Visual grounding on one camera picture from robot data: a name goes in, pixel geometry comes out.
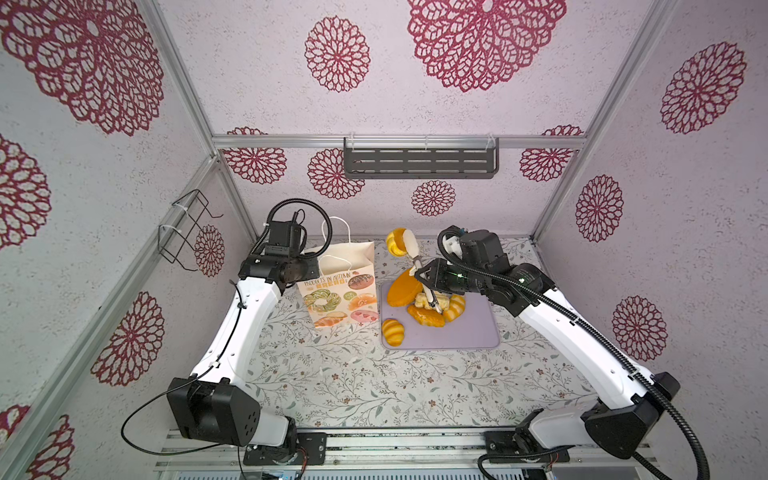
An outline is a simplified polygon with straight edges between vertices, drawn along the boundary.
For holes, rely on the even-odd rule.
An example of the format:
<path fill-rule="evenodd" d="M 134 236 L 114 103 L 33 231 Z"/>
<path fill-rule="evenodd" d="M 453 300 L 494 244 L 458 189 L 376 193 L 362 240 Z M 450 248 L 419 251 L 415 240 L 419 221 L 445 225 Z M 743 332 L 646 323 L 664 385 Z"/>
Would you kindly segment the printed paper bread bag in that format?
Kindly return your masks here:
<path fill-rule="evenodd" d="M 339 326 L 344 322 L 376 322 L 378 290 L 375 277 L 373 241 L 353 241 L 349 224 L 347 240 L 332 243 L 318 257 L 319 276 L 297 283 L 304 307 L 316 329 Z"/>

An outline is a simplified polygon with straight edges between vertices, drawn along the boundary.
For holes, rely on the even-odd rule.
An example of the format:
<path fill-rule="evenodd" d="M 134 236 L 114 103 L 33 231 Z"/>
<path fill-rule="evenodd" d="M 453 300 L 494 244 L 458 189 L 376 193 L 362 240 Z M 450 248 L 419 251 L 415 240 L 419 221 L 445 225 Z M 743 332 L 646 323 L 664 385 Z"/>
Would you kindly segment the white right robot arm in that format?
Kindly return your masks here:
<path fill-rule="evenodd" d="M 631 458 L 666 410 L 649 389 L 672 400 L 679 382 L 667 373 L 654 375 L 627 357 L 578 314 L 538 267 L 512 264 L 496 234 L 451 226 L 439 234 L 437 247 L 439 258 L 417 271 L 419 281 L 436 292 L 478 293 L 504 308 L 553 345 L 597 396 L 586 410 L 561 407 L 526 417 L 522 431 L 534 447 L 596 445 L 616 458 Z"/>

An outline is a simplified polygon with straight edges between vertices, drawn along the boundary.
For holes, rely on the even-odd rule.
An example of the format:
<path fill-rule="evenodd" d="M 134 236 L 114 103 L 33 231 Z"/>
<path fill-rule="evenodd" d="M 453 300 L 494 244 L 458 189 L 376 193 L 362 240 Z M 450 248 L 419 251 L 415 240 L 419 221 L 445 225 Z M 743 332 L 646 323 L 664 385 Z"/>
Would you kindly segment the round orange tart bread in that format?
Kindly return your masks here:
<path fill-rule="evenodd" d="M 387 250 L 394 257 L 404 257 L 408 255 L 404 241 L 405 231 L 405 228 L 397 228 L 391 231 L 386 237 Z"/>

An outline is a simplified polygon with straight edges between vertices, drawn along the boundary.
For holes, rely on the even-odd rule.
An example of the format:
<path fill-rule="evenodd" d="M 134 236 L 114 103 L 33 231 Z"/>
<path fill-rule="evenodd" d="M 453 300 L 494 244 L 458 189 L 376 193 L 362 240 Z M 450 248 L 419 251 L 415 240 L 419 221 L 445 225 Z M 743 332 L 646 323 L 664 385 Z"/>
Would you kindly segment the orange oval bread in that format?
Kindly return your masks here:
<path fill-rule="evenodd" d="M 436 310 L 420 308 L 412 304 L 408 306 L 407 312 L 417 323 L 423 326 L 442 328 L 446 324 L 444 316 Z"/>

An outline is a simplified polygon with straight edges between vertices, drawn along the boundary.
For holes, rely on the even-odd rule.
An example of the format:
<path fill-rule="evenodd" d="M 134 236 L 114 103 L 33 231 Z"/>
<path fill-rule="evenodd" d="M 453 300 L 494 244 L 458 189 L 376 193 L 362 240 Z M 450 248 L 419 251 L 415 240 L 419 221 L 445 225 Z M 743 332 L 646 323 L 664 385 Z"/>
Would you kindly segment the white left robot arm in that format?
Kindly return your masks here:
<path fill-rule="evenodd" d="M 266 224 L 261 243 L 242 262 L 235 294 L 207 353 L 187 378 L 171 381 L 166 398 L 186 439 L 262 449 L 276 463 L 295 458 L 295 421 L 262 408 L 247 386 L 248 357 L 285 290 L 317 277 L 302 256 L 306 229 L 296 220 Z"/>

